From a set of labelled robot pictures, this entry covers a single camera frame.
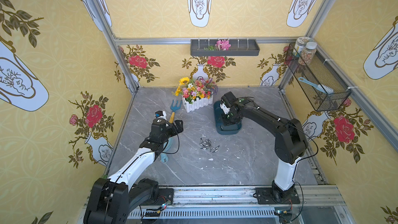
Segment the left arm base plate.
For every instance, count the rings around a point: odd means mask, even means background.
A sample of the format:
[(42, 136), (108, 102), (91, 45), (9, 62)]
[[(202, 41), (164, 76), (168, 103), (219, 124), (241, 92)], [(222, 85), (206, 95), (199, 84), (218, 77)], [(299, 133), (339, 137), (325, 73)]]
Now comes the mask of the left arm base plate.
[(171, 205), (174, 201), (174, 189), (173, 188), (160, 188), (158, 191), (158, 196), (155, 197), (154, 201), (148, 203), (148, 206), (159, 207), (162, 204)]

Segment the teal plastic storage box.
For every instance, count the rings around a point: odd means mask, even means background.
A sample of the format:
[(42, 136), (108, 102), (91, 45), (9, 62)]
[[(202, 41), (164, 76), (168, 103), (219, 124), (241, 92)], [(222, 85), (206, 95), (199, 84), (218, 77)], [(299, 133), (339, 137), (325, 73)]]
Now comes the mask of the teal plastic storage box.
[(223, 110), (221, 109), (221, 101), (216, 101), (213, 104), (214, 107), (214, 117), (215, 117), (215, 126), (216, 130), (219, 134), (221, 135), (234, 135), (237, 134), (241, 128), (242, 128), (242, 123), (233, 123), (231, 125), (227, 125), (224, 123), (223, 120)]

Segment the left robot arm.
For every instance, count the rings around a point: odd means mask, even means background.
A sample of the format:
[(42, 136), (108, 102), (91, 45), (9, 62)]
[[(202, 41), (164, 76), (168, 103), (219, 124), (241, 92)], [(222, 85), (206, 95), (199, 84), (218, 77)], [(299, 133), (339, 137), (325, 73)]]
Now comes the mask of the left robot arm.
[(173, 123), (154, 119), (151, 132), (136, 154), (115, 174), (99, 178), (93, 185), (85, 211), (84, 224), (124, 224), (131, 211), (159, 197), (159, 183), (141, 174), (159, 157), (169, 138), (183, 132), (183, 121)]

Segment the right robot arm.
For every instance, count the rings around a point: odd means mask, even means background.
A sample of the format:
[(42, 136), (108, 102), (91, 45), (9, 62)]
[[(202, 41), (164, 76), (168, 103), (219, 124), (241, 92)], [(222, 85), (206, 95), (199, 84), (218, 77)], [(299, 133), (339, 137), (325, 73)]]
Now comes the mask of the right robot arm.
[(250, 97), (235, 97), (228, 92), (214, 103), (216, 130), (221, 135), (233, 135), (248, 118), (268, 130), (275, 138), (274, 150), (279, 162), (273, 180), (273, 192), (287, 194), (294, 189), (295, 169), (308, 148), (308, 141), (297, 119), (279, 117), (260, 107)]

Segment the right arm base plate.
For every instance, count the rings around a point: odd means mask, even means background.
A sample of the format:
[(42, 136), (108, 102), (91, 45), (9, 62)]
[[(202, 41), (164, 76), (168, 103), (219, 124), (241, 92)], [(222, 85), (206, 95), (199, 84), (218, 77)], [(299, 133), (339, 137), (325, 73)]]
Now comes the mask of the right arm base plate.
[(271, 187), (255, 188), (254, 198), (258, 204), (300, 204), (301, 200), (297, 190), (293, 187), (286, 191), (280, 191)]

